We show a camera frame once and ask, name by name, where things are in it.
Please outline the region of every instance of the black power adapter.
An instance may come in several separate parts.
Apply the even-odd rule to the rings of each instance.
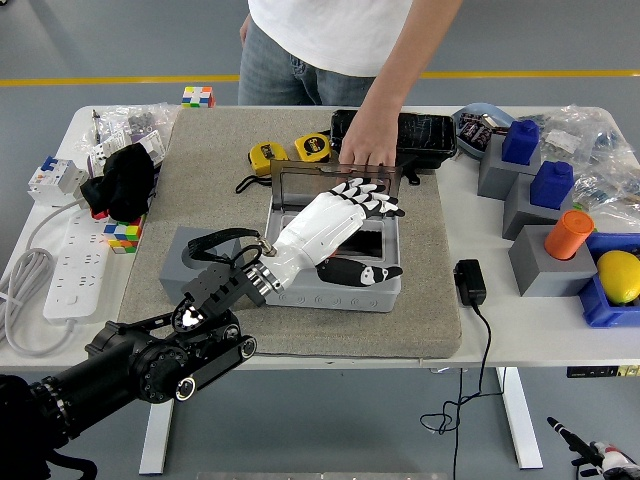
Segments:
[[[484,285],[478,260],[460,260],[453,270],[453,278],[463,305],[467,307],[471,307],[474,303],[482,305],[487,298],[487,288]]]

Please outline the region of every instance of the human hand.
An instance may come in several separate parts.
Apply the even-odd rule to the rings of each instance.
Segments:
[[[240,43],[242,43],[242,48],[244,48],[244,41],[247,39],[249,23],[251,23],[251,14],[247,15],[247,18],[244,19],[244,23],[240,27]]]
[[[394,166],[398,114],[395,109],[372,106],[365,100],[342,141],[338,161],[349,165]]]

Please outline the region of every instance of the gray plastic box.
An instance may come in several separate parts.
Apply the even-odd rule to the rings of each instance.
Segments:
[[[211,262],[193,260],[189,257],[187,244],[194,238],[214,233],[215,230],[205,228],[178,227],[167,252],[167,257],[160,271],[160,283],[169,300],[177,305],[184,299],[182,287],[196,278]],[[209,250],[216,255],[233,257],[240,251],[240,241],[229,240]]]
[[[504,201],[502,238],[515,240],[525,225],[555,225],[562,214],[573,208],[571,193],[565,197],[560,210],[531,204],[532,175],[519,174]]]
[[[280,232],[308,205],[318,193],[330,190],[341,181],[353,177],[369,177],[385,185],[387,193],[397,197],[400,171],[395,168],[353,167],[345,174],[337,164],[271,162],[272,203],[267,219],[266,238],[275,242]],[[380,240],[380,253],[351,252],[338,256],[351,258],[367,265],[386,268],[400,265],[400,242],[396,217],[371,217],[365,220],[362,231],[371,232]],[[268,305],[390,312],[400,293],[401,280],[395,277],[369,287],[348,287],[323,282],[315,268],[301,271],[282,294],[267,296]]]
[[[480,160],[478,195],[481,197],[504,200],[507,198],[518,174],[535,175],[540,170],[542,160],[539,144],[531,155],[529,165],[519,165],[502,160],[504,138],[502,135],[491,135],[487,150],[482,160]]]
[[[523,297],[572,297],[598,273],[586,243],[573,258],[557,260],[544,249],[552,225],[525,225],[509,259]]]

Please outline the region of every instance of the gray felt mat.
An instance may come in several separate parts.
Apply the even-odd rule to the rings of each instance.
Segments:
[[[173,310],[158,280],[178,226],[253,228],[264,232],[271,189],[235,186],[252,173],[247,152],[279,142],[298,158],[293,141],[326,130],[331,110],[216,107],[185,109],[176,120],[158,194],[125,291],[118,321],[133,323]],[[402,291],[387,314],[239,302],[233,309],[258,353],[447,358],[460,346],[461,327],[435,175],[418,187],[403,179],[400,206]]]

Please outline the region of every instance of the gray floor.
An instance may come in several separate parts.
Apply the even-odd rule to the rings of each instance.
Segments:
[[[235,74],[246,10],[237,0],[10,0],[0,7],[0,80]],[[431,69],[638,69],[638,18],[635,0],[467,0]],[[638,82],[422,80],[406,103],[599,106],[637,147]],[[26,183],[55,153],[78,108],[177,103],[183,87],[0,87],[0,267],[31,207]],[[236,102],[236,84],[214,89],[220,104]],[[468,386],[477,374],[468,375]],[[547,427],[548,415],[587,440],[611,440],[638,456],[636,379],[567,380],[562,369],[521,374],[545,468],[518,471],[494,397],[463,410],[459,478],[572,478],[573,455]],[[234,372],[177,409],[166,477],[213,470],[450,472],[453,436],[430,434],[418,418],[453,398],[456,380],[419,370]],[[487,390],[493,388],[491,374]],[[147,411],[131,404],[64,450],[94,459],[101,478],[135,478]],[[56,471],[54,478],[74,477]]]

